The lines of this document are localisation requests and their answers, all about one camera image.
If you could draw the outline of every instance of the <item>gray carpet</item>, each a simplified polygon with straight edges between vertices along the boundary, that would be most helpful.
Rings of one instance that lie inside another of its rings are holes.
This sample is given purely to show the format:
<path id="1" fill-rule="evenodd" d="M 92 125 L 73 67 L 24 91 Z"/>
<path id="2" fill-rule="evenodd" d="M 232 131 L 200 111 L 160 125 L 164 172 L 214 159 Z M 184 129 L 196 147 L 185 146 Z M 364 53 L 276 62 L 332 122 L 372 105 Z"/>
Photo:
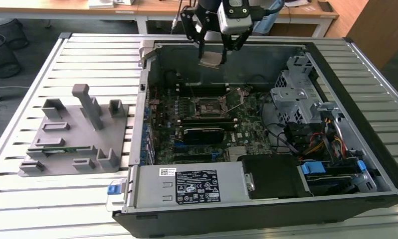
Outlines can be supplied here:
<path id="1" fill-rule="evenodd" d="M 53 20 L 52 28 L 49 29 L 45 28 L 44 20 L 21 19 L 20 21 L 24 24 L 24 32 L 31 41 L 28 47 L 15 51 L 23 65 L 23 72 L 9 79 L 0 79 L 0 86 L 31 86 L 61 32 L 138 33 L 137 24 L 132 21 Z M 169 33 L 170 22 L 164 23 L 161 29 L 156 29 L 153 22 L 148 24 L 149 33 Z M 181 24 L 176 28 L 176 33 L 182 33 Z M 385 66 L 382 73 L 398 89 L 398 53 Z M 25 92 L 27 89 L 21 88 L 0 89 L 0 94 L 3 95 L 0 101 L 0 136 Z"/>

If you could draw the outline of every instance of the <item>motherboard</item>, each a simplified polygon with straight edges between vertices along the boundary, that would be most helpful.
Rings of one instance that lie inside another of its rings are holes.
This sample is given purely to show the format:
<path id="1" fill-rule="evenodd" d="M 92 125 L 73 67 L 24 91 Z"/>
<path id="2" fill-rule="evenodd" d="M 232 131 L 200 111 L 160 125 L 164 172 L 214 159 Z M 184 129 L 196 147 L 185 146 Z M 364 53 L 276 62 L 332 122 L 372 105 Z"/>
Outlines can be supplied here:
<path id="1" fill-rule="evenodd" d="M 265 94 L 249 87 L 152 88 L 154 164 L 230 162 L 246 154 L 269 154 L 264 101 Z"/>

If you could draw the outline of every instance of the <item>metal slotted table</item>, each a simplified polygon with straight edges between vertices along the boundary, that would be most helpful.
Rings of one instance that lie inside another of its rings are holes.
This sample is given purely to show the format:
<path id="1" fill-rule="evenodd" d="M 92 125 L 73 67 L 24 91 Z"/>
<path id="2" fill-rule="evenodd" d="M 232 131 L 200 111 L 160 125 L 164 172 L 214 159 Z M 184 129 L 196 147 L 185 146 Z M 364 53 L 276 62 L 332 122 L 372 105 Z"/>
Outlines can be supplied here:
<path id="1" fill-rule="evenodd" d="M 0 139 L 0 238 L 133 238 L 105 209 L 106 186 L 126 177 L 130 134 L 144 39 L 184 40 L 173 35 L 72 34 L 60 38 Z M 398 93 L 353 43 L 325 38 L 262 38 L 250 41 L 313 41 L 398 162 Z M 72 86 L 86 83 L 105 104 L 129 104 L 121 169 L 116 173 L 20 178 L 23 162 L 48 98 L 78 105 Z M 322 86 L 329 99 L 329 89 Z M 398 238 L 398 205 L 372 210 L 341 223 L 304 225 L 176 238 Z"/>

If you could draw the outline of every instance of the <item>white box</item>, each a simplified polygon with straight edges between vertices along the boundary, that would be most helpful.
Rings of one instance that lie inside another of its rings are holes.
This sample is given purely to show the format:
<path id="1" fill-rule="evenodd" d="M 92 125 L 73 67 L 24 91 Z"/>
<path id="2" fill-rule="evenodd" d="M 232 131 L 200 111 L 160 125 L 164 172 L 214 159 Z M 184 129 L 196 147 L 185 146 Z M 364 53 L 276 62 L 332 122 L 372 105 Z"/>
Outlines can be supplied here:
<path id="1" fill-rule="evenodd" d="M 88 0 L 89 9 L 94 8 L 113 8 L 112 0 Z"/>
<path id="2" fill-rule="evenodd" d="M 113 0 L 116 4 L 133 5 L 136 0 Z"/>

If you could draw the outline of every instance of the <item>wastebasket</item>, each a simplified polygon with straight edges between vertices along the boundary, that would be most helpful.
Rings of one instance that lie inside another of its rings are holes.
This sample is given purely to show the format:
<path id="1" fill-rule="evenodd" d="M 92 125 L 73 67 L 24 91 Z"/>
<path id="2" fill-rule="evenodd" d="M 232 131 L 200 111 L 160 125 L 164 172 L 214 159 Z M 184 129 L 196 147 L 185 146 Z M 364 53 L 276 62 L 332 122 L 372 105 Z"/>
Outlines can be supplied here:
<path id="1" fill-rule="evenodd" d="M 5 37 L 0 35 L 0 78 L 16 75 L 21 70 L 15 54 L 5 44 Z"/>
<path id="2" fill-rule="evenodd" d="M 21 49 L 29 44 L 17 19 L 0 18 L 0 35 L 5 36 L 7 45 L 13 50 Z"/>

